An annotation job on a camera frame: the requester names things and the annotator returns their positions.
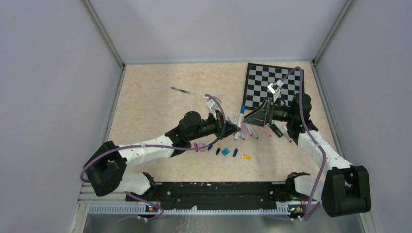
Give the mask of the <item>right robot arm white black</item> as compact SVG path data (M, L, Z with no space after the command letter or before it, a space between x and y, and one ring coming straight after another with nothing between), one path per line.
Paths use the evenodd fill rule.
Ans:
M285 194L291 200L307 195L320 204L330 217L367 213L371 210L369 172L339 155L327 143L310 119L311 97L298 93L290 106L274 104L271 98L248 113L243 122L259 127L286 123L286 134L319 167L314 178L303 173L291 174Z

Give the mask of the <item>navy blue pen cap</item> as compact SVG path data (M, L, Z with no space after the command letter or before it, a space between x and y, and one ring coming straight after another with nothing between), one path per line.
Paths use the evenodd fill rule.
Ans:
M234 151L233 151L232 157L236 157L236 156L237 156L237 153L238 153L238 149L235 148Z

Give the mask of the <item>pink eraser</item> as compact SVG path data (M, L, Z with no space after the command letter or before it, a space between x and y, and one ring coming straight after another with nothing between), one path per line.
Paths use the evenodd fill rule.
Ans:
M262 129L262 131L265 132L269 137L272 136L271 133L270 133L270 131L269 131L267 128L261 127L261 129Z

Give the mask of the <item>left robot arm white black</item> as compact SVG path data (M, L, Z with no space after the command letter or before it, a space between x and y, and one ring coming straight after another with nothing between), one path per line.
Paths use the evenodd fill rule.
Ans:
M190 111L175 128L155 139L126 146L117 146L113 141L104 142L84 165L83 174L98 197L113 192L130 192L148 201L156 193L152 176L147 172L127 176L127 168L193 150L193 140L212 134L220 140L238 131L240 128L228 122L218 110L210 113L207 119Z

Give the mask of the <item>teal highlighter cap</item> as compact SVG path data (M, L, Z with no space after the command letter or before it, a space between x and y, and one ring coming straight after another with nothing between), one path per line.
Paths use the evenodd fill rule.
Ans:
M225 148L221 151L223 156L227 156L230 153L230 150L228 148Z

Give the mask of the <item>blue clear pen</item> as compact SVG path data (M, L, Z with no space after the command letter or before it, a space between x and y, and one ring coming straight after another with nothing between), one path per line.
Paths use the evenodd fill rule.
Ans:
M245 112L245 105L242 105L241 108L240 108L239 117L237 118L236 125L239 128L239 131L237 133L235 133L235 137L234 137L235 140L238 140L240 138L243 140L243 138L244 138L243 131L242 131L242 122L243 122L244 112Z

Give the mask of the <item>black capped white marker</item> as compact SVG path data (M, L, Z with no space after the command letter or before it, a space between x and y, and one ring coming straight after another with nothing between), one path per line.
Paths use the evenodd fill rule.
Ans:
M255 132L253 129L251 129L251 132L252 132L252 135L253 135L256 139L258 139L258 135L256 134L256 132Z

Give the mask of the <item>pink highlighter pen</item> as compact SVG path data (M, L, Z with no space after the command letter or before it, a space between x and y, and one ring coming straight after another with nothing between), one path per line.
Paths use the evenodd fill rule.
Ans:
M241 128L242 139L245 140L250 135L248 127L246 126L246 124L241 123L240 128Z

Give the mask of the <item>dark thin pen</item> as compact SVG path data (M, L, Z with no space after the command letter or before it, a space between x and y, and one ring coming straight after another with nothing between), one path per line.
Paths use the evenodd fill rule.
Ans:
M172 89L172 90L179 91L179 92L182 92L182 93L186 93L186 94L189 94L189 95L195 95L194 92L187 91L187 90L184 90L184 89L181 89L181 88L177 88L177 87L174 87L174 86L171 86L171 89Z

